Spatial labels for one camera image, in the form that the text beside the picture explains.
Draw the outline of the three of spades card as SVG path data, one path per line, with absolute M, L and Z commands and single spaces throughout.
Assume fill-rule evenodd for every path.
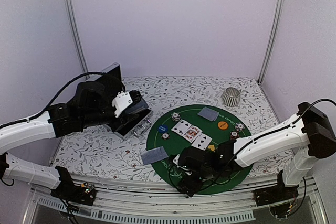
M 192 147 L 206 150 L 209 143 L 212 141 L 212 138 L 206 134 L 201 133 L 199 137 L 191 144 Z

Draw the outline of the king of diamonds card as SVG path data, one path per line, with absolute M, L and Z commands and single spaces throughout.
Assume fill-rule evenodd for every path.
M 183 137 L 189 142 L 193 142 L 197 137 L 200 136 L 202 130 L 197 126 L 191 126 L 184 134 Z

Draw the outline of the red chip stack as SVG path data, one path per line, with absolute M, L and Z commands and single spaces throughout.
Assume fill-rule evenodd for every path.
M 231 141 L 235 141 L 238 138 L 240 138 L 239 132 L 237 132 L 237 131 L 230 132 L 230 140 Z

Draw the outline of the orange big blind button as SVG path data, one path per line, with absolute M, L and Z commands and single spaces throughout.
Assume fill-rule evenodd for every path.
M 225 122 L 225 121 L 220 121 L 218 122 L 218 128 L 221 129 L 221 130 L 226 130 L 228 129 L 228 123 Z

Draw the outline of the black white chip stack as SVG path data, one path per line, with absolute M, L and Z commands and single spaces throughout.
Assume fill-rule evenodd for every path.
M 178 121 L 181 119 L 181 116 L 180 116 L 179 113 L 177 113 L 177 112 L 173 112 L 173 113 L 171 114 L 171 119 L 172 119 L 173 121 L 175 121 L 175 122 L 178 122 Z

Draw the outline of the blue playing card deck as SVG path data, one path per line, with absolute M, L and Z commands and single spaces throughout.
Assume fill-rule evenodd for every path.
M 127 115 L 133 115 L 142 112 L 143 110 L 147 109 L 149 106 L 146 103 L 144 99 L 142 99 L 140 102 L 138 102 L 135 105 L 129 106 L 127 109 L 125 109 L 125 113 Z

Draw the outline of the four of clubs card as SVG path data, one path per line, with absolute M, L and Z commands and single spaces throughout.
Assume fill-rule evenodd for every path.
M 187 132 L 187 130 L 191 127 L 191 123 L 189 123 L 186 120 L 180 120 L 179 122 L 176 123 L 175 126 L 171 128 L 171 131 L 178 134 L 178 135 L 183 135 Z

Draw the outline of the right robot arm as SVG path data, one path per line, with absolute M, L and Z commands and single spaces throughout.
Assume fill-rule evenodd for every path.
M 233 132 L 214 151 L 190 146 L 182 150 L 178 166 L 192 173 L 175 186 L 193 197 L 215 185 L 220 178 L 231 178 L 253 163 L 290 148 L 298 147 L 294 159 L 277 175 L 274 186 L 254 191 L 257 199 L 278 202 L 298 196 L 297 188 L 315 163 L 335 154 L 335 133 L 327 115 L 313 103 L 298 105 L 298 112 L 286 121 L 256 135 L 239 137 Z

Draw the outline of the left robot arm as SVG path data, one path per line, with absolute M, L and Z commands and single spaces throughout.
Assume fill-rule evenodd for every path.
M 113 132 L 138 118 L 148 106 L 137 90 L 117 88 L 112 94 L 96 81 L 81 82 L 67 103 L 48 106 L 45 112 L 1 126 L 1 179 L 18 179 L 56 189 L 67 200 L 78 195 L 63 167 L 47 167 L 17 158 L 8 151 L 37 140 L 60 138 L 85 128 L 109 125 Z

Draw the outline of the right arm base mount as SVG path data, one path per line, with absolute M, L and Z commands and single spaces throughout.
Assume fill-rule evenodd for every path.
M 253 191 L 254 199 L 257 206 L 265 206 L 270 204 L 279 203 L 281 201 L 290 200 L 298 197 L 298 185 L 286 186 L 283 180 L 283 170 L 277 175 L 277 183 L 274 186 L 256 189 Z M 292 203 L 286 203 L 270 207 L 271 214 L 278 218 L 287 218 L 293 208 Z

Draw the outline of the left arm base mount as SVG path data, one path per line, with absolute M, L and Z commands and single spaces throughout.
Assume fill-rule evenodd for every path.
M 84 182 L 81 185 L 75 185 L 66 168 L 56 166 L 55 169 L 59 173 L 60 184 L 51 190 L 51 196 L 82 205 L 93 205 L 97 194 L 93 183 Z

